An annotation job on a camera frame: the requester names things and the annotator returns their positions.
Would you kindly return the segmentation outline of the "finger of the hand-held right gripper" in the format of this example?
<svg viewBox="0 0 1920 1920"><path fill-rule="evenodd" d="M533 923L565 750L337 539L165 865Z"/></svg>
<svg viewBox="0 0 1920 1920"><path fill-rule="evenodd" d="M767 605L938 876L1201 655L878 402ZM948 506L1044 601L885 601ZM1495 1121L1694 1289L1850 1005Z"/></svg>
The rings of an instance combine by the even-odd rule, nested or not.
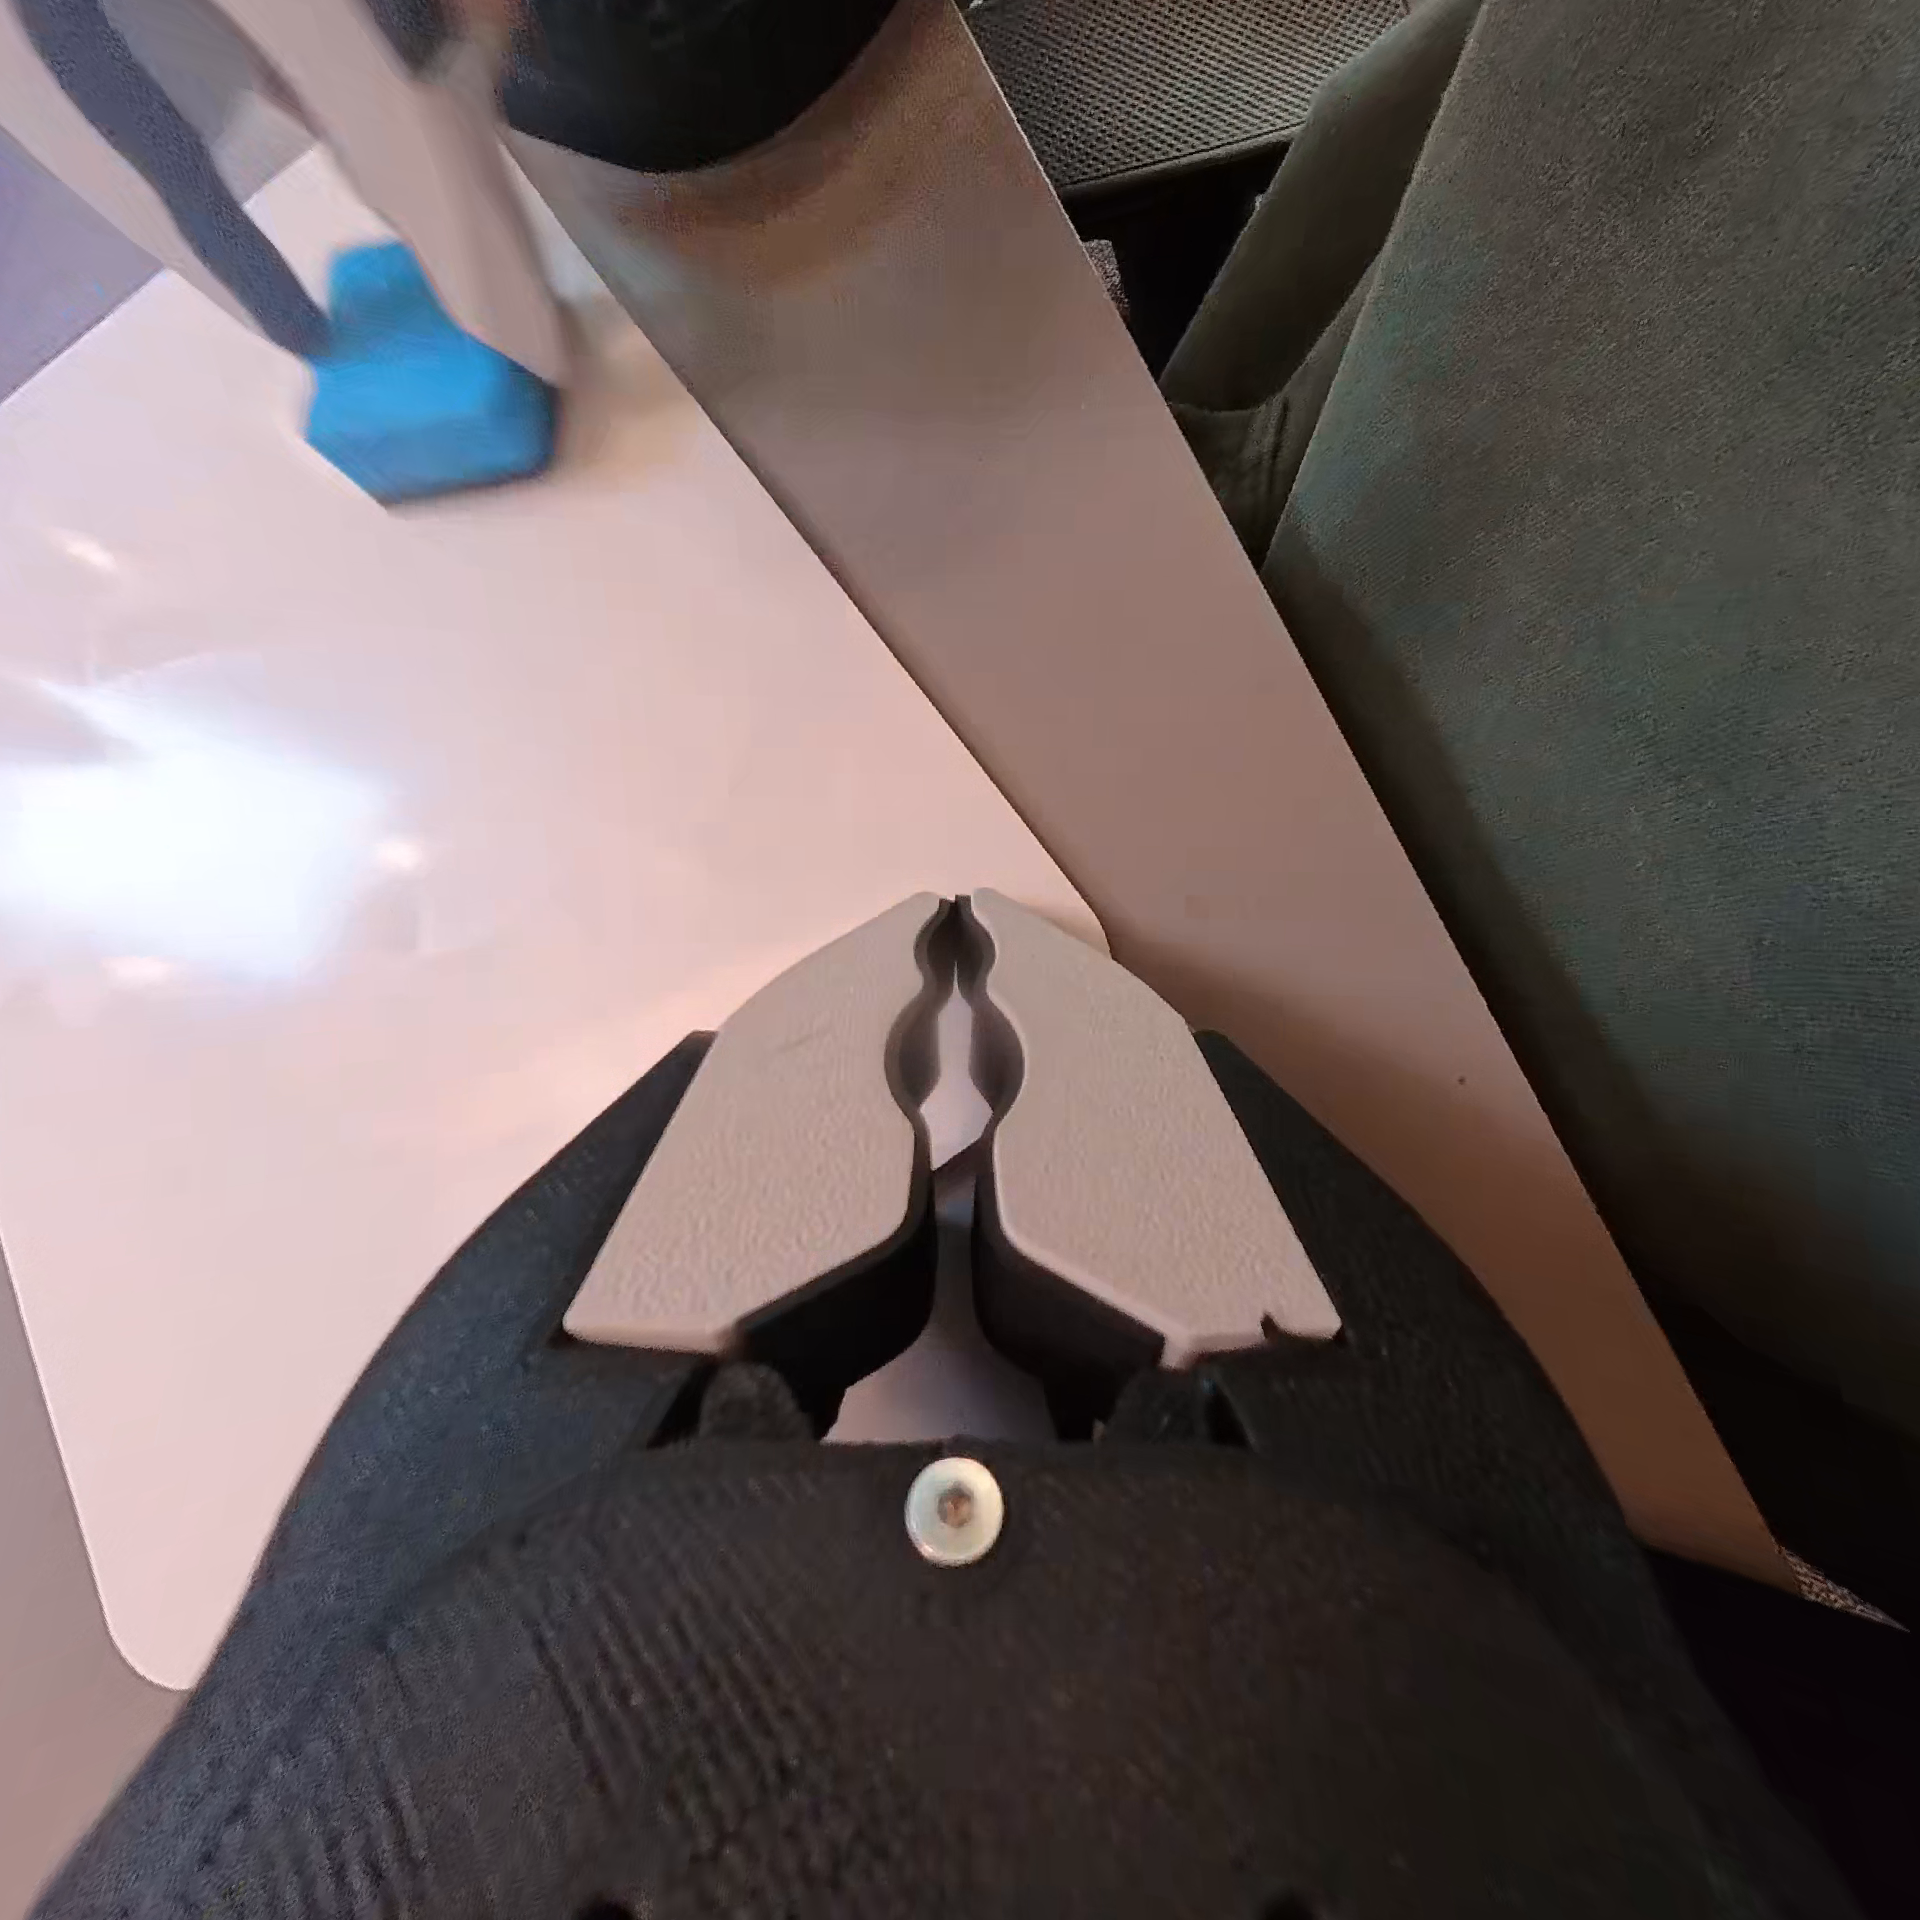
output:
<svg viewBox="0 0 1920 1920"><path fill-rule="evenodd" d="M516 5L222 3L458 330L542 385L568 337L497 124Z"/></svg>
<svg viewBox="0 0 1920 1920"><path fill-rule="evenodd" d="M120 233L273 347L328 345L322 307L249 214L222 140L232 106L303 115L335 5L5 5L5 129Z"/></svg>

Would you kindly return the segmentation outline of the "blue whiteboard eraser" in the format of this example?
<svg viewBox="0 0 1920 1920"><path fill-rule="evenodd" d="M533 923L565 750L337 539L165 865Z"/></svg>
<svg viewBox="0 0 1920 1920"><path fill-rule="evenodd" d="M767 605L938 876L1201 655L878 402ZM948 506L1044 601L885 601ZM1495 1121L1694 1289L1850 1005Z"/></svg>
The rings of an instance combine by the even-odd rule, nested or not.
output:
<svg viewBox="0 0 1920 1920"><path fill-rule="evenodd" d="M326 322L303 444L372 500L502 489L553 463L556 390L457 327L401 243L328 260Z"/></svg>

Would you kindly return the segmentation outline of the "white whiteboard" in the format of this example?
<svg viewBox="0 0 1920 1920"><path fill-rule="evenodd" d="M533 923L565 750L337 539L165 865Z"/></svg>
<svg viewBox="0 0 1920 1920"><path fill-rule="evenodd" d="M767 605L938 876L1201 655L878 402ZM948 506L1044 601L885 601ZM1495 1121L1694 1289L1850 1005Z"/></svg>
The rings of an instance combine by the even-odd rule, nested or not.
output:
<svg viewBox="0 0 1920 1920"><path fill-rule="evenodd" d="M2 1219L112 1644L190 1689L417 1289L901 898L1093 908L529 186L529 484L376 506L174 275L2 417Z"/></svg>

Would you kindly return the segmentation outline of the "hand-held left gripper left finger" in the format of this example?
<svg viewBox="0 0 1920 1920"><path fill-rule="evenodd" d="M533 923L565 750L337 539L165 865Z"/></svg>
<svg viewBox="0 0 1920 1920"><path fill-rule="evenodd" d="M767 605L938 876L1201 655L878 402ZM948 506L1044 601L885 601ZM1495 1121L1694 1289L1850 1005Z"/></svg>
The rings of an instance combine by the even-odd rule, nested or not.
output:
<svg viewBox="0 0 1920 1920"><path fill-rule="evenodd" d="M936 1285L927 1028L951 906L913 894L711 1036L565 1313L594 1347L873 1377Z"/></svg>

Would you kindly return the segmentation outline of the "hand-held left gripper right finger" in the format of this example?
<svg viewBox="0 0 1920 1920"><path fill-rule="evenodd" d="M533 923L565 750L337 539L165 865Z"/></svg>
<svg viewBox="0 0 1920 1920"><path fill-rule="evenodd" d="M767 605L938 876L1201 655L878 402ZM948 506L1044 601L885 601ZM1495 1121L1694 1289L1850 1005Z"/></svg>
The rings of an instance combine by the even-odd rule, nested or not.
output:
<svg viewBox="0 0 1920 1920"><path fill-rule="evenodd" d="M1338 1313L1188 1022L1005 894L970 894L962 922L989 1343L1033 1377L1122 1382L1329 1342Z"/></svg>

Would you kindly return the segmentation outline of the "person's green sweatshirt torso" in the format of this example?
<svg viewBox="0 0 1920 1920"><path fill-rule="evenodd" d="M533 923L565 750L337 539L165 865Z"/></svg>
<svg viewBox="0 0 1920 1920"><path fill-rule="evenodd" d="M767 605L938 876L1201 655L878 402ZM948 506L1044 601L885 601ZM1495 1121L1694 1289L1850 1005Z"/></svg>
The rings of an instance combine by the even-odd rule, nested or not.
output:
<svg viewBox="0 0 1920 1920"><path fill-rule="evenodd" d="M1160 388L1644 1283L1916 1438L1918 5L1418 5Z"/></svg>

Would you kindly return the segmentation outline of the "grey mesh chair seat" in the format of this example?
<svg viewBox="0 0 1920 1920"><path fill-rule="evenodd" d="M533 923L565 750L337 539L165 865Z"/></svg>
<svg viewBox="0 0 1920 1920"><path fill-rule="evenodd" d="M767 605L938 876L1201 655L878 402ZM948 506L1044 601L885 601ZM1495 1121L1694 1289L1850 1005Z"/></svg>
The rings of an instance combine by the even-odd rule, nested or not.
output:
<svg viewBox="0 0 1920 1920"><path fill-rule="evenodd" d="M1406 3L969 3L962 18L1063 198L1287 143Z"/></svg>

